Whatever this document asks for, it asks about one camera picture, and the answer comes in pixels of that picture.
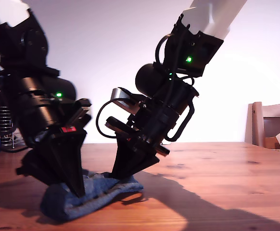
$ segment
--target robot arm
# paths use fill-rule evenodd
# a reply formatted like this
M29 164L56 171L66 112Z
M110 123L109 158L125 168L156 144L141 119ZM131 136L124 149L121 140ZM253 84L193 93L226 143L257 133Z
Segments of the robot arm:
M0 91L13 123L32 148L17 174L48 185L64 182L80 197L85 194L80 148L91 104L76 100L73 84L47 66L47 53L47 39L28 6L0 0Z
M192 100L199 96L193 87L195 78L203 75L229 32L229 26L246 0L194 0L181 14L171 34L163 37L155 51L156 62L143 66L136 75L136 87L143 95L132 94L124 88L114 89L112 100L130 112L126 124L109 117L106 126L115 131L118 150L112 177L123 179L141 171L167 156L169 150L161 145L163 139L174 142L182 134L194 113ZM165 45L165 59L159 61L159 49ZM183 80L192 79L192 84ZM170 138L179 116L189 112Z

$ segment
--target wooden tabletop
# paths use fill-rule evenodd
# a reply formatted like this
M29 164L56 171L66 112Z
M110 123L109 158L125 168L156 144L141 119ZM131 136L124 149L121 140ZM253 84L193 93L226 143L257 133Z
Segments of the wooden tabletop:
M39 210L46 185L15 174L25 153L0 153L0 230L280 231L280 152L246 143L173 143L137 173L143 193L57 223ZM82 165L111 171L115 144L85 144Z

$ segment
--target wooden chair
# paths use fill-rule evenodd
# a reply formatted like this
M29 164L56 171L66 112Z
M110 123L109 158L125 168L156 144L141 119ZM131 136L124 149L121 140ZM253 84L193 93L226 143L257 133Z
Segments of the wooden chair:
M280 104L262 106L252 104L253 144L270 149L280 149L276 135L280 133Z

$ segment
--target crumpled cloth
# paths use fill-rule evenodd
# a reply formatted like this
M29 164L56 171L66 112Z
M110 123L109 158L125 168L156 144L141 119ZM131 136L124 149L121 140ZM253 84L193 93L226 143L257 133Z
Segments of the crumpled cloth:
M81 198L73 195L65 183L50 185L40 204L41 212L56 221L69 221L104 207L120 193L143 189L133 176L124 180L108 176L108 172L97 174L88 171L83 176L86 194Z

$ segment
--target metal wire rack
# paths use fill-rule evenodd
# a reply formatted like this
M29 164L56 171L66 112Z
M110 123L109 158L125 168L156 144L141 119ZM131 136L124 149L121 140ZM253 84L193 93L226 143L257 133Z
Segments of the metal wire rack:
M13 127L11 112L8 107L0 107L0 130L1 131L8 131ZM15 148L16 145L24 144L24 140L19 132L16 130L11 134L1 136L1 146Z

